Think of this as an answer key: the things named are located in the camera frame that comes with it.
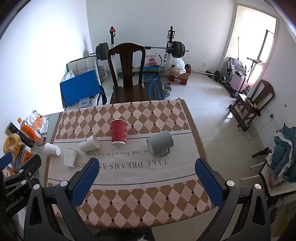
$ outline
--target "wooden chair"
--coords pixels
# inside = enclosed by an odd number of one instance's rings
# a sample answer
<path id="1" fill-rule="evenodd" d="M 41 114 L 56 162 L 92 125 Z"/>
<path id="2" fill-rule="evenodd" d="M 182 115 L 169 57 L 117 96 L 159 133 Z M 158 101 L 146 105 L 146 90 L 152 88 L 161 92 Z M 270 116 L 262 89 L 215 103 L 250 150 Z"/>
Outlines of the wooden chair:
<path id="1" fill-rule="evenodd" d="M 263 84 L 264 85 L 264 88 L 262 89 L 262 91 L 257 95 L 257 97 L 253 100 L 254 96 L 256 95 L 257 93 L 257 90 L 260 86 L 260 84 Z M 261 108 L 254 108 L 251 106 L 251 104 L 254 106 L 254 104 L 256 103 L 257 105 L 259 105 L 259 103 L 264 100 L 269 94 L 272 94 L 271 98 L 261 107 Z M 233 108 L 238 104 L 238 105 L 243 105 L 243 109 L 241 110 L 241 113 L 244 111 L 244 110 L 247 110 L 247 114 L 245 115 L 245 117 L 238 123 L 237 127 L 240 127 L 241 124 L 244 123 L 245 120 L 249 120 L 248 124 L 249 125 L 252 120 L 254 120 L 254 118 L 256 116 L 261 116 L 260 114 L 260 111 L 262 111 L 266 106 L 267 104 L 272 101 L 272 99 L 275 97 L 275 93 L 274 93 L 274 89 L 272 87 L 272 85 L 265 81 L 265 80 L 260 80 L 256 89 L 254 90 L 253 94 L 251 97 L 247 97 L 246 95 L 244 94 L 239 94 L 237 96 L 237 99 L 235 101 L 235 103 L 232 105 L 232 107 L 229 109 L 230 112 L 233 110 Z"/>
<path id="2" fill-rule="evenodd" d="M 133 86 L 133 53 L 136 51 L 142 52 L 142 59 L 139 74 L 139 82 L 137 85 Z M 120 56 L 123 76 L 123 87 L 119 87 L 117 84 L 115 71 L 113 68 L 113 64 L 111 62 L 111 56 L 113 54 L 119 54 Z M 142 86 L 145 56 L 145 48 L 143 46 L 133 43 L 122 43 L 108 50 L 107 59 L 115 87 L 111 96 L 110 104 L 150 100 L 148 93 Z"/>

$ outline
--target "barbell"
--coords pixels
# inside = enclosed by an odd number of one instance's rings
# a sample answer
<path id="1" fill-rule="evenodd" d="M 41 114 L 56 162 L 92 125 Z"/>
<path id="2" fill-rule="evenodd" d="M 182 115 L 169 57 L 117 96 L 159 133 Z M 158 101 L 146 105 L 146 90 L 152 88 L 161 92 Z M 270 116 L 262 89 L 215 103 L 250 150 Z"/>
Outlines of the barbell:
<path id="1" fill-rule="evenodd" d="M 144 46 L 145 49 L 168 49 L 171 52 L 171 55 L 174 58 L 181 58 L 184 56 L 185 52 L 189 52 L 185 49 L 185 45 L 182 42 L 179 41 L 173 41 L 172 47 L 150 47 L 150 46 Z"/>
<path id="2" fill-rule="evenodd" d="M 151 46 L 144 46 L 145 49 L 168 49 L 171 52 L 171 55 L 174 58 L 181 58 L 184 56 L 185 52 L 189 52 L 185 49 L 185 45 L 179 41 L 173 41 L 172 47 L 151 47 Z M 100 43 L 96 47 L 96 52 L 91 53 L 95 54 L 97 59 L 99 60 L 107 60 L 107 52 L 109 50 L 108 43 Z"/>
<path id="3" fill-rule="evenodd" d="M 216 82 L 219 82 L 221 79 L 221 74 L 220 74 L 219 70 L 217 70 L 214 74 L 212 74 L 210 71 L 206 71 L 206 72 L 200 72 L 200 71 L 195 71 L 195 70 L 192 70 L 192 71 L 194 73 L 198 73 L 198 74 L 206 74 L 210 78 L 212 78 L 214 76 L 214 80 Z"/>

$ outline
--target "blue gripper pad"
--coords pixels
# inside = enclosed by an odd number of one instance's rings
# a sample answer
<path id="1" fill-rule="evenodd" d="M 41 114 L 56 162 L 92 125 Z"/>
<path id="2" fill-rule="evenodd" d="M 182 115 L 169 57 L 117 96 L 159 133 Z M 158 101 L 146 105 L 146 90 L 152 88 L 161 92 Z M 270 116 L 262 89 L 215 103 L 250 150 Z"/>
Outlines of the blue gripper pad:
<path id="1" fill-rule="evenodd" d="M 98 159 L 95 159 L 92 164 L 84 172 L 80 180 L 72 189 L 71 193 L 71 205 L 73 208 L 80 206 L 85 199 L 89 189 L 91 188 L 94 180 L 96 179 L 100 170 L 100 164 Z"/>
<path id="2" fill-rule="evenodd" d="M 223 191 L 200 159 L 195 162 L 195 173 L 215 206 L 223 206 Z"/>
<path id="3" fill-rule="evenodd" d="M 0 158 L 0 168 L 3 170 L 12 162 L 12 154 L 7 153 L 3 157 Z"/>

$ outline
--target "orange bottle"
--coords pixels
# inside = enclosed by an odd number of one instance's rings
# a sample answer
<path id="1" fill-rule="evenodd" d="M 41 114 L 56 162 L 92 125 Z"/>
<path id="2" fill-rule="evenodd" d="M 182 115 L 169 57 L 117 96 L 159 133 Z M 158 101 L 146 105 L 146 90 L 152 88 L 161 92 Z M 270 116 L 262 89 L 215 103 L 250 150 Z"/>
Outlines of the orange bottle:
<path id="1" fill-rule="evenodd" d="M 17 122 L 20 123 L 21 130 L 25 132 L 33 141 L 41 140 L 40 134 L 37 131 L 35 131 L 32 127 L 27 125 L 24 120 L 22 120 L 21 118 L 18 118 Z"/>

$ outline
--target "mug handle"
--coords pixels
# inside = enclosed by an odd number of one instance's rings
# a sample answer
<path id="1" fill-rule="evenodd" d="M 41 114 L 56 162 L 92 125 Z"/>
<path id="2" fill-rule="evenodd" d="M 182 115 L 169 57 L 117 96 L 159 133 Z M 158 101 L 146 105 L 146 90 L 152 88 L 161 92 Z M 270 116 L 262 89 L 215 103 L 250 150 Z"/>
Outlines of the mug handle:
<path id="1" fill-rule="evenodd" d="M 163 153 L 163 154 L 161 154 L 160 156 L 164 156 L 164 155 L 169 154 L 169 153 L 170 153 L 170 149 L 168 148 L 168 152 Z"/>

